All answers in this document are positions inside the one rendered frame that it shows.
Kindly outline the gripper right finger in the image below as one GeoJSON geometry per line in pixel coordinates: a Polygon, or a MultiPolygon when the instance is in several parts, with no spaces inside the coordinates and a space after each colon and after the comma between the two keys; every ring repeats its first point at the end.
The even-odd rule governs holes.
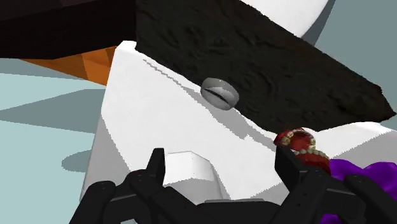
{"type": "Polygon", "coordinates": [[[340,181],[303,165],[282,146],[276,148],[275,171],[289,194],[269,224],[320,224],[325,213],[343,224],[397,224],[397,201],[367,176],[350,174],[340,181]]]}

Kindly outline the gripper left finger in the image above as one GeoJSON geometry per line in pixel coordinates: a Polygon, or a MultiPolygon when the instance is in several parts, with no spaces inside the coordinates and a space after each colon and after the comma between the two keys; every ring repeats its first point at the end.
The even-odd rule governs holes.
{"type": "Polygon", "coordinates": [[[172,187],[163,187],[165,153],[155,148],[145,169],[127,174],[120,185],[91,184],[69,224],[218,224],[172,187]]]}

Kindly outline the red denture model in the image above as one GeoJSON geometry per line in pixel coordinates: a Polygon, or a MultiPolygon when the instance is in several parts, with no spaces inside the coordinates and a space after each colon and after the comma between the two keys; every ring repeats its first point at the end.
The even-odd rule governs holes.
{"type": "Polygon", "coordinates": [[[304,165],[319,167],[331,174],[330,158],[316,148],[315,137],[303,128],[279,133],[274,139],[274,144],[287,146],[304,165]]]}

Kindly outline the purple crumpled object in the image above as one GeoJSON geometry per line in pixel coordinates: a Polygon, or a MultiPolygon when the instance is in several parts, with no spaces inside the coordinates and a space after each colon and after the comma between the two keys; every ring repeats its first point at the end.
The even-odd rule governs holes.
{"type": "MultiPolygon", "coordinates": [[[[330,174],[333,178],[343,181],[349,174],[367,176],[376,182],[391,198],[397,203],[397,165],[393,162],[375,162],[366,167],[359,167],[352,162],[344,159],[331,159],[328,165],[322,162],[315,163],[317,167],[322,168],[325,172],[330,174]]],[[[357,211],[357,214],[352,211],[343,212],[342,216],[355,220],[356,218],[364,218],[365,208],[364,205],[359,206],[347,204],[352,211],[357,211]]],[[[396,219],[392,224],[397,224],[397,208],[393,209],[393,215],[396,219]]],[[[339,214],[324,213],[319,224],[344,224],[339,218],[339,214]]]]}

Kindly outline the white toilet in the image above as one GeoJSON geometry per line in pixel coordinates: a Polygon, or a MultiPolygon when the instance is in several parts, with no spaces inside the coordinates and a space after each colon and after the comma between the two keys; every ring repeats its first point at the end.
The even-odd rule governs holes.
{"type": "Polygon", "coordinates": [[[164,185],[195,204],[254,199],[280,204],[288,190],[275,172],[275,134],[236,109],[209,104],[198,85],[136,50],[115,50],[83,187],[120,184],[165,152],[164,185]]]}

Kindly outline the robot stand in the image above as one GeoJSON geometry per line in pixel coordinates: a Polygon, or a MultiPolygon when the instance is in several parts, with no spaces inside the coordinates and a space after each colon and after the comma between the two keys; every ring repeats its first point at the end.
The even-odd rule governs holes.
{"type": "Polygon", "coordinates": [[[241,0],[136,0],[138,51],[200,85],[218,78],[271,132],[394,116],[381,88],[241,0]]]}

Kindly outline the orange cabinet with dark top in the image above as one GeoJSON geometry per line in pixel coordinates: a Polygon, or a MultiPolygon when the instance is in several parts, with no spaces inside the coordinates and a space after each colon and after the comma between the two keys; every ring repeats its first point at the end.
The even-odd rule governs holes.
{"type": "Polygon", "coordinates": [[[0,58],[106,85],[116,47],[136,38],[136,0],[0,0],[0,58]]]}

